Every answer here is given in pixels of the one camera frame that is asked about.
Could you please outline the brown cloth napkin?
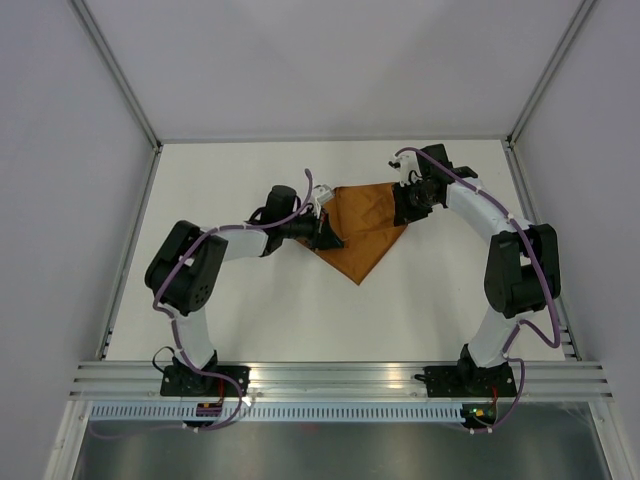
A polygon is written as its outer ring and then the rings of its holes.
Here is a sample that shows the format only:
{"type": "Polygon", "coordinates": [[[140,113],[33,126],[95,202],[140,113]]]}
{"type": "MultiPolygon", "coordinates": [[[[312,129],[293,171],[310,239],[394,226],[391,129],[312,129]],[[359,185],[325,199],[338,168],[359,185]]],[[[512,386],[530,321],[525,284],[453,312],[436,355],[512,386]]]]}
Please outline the brown cloth napkin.
{"type": "Polygon", "coordinates": [[[313,250],[355,284],[361,284],[406,228],[395,226],[390,183],[336,187],[324,205],[343,249],[313,250]]]}

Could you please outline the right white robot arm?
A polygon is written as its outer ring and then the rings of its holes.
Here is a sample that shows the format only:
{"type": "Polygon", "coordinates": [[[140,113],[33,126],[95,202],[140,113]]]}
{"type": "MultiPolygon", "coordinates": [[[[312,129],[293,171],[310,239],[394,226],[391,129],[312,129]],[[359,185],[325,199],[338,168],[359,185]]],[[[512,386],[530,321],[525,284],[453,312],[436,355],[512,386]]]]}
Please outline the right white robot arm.
{"type": "Polygon", "coordinates": [[[501,203],[468,166],[456,167],[446,148],[404,147],[390,166],[394,223],[406,226],[441,206],[464,220],[488,247],[483,288],[488,310],[463,346],[456,365],[459,388],[478,395],[508,366],[520,328],[531,329],[548,347],[561,344],[556,298],[561,291],[558,238],[549,224],[519,217],[501,203]]]}

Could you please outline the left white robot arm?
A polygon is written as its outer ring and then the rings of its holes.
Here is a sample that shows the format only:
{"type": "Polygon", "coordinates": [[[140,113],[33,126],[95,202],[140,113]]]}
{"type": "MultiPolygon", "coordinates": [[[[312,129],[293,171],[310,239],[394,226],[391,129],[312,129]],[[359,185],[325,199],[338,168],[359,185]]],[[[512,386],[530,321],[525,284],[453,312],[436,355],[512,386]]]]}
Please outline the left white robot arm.
{"type": "Polygon", "coordinates": [[[265,204],[241,224],[201,228],[187,220],[174,224],[145,273],[154,310],[168,316],[174,358],[186,367],[184,385],[206,396],[218,384],[217,353],[210,339],[205,305],[225,262],[263,258],[286,240],[300,240],[311,250],[342,249],[344,242],[330,226],[325,205],[334,198],[326,185],[305,198],[276,185],[265,204]]]}

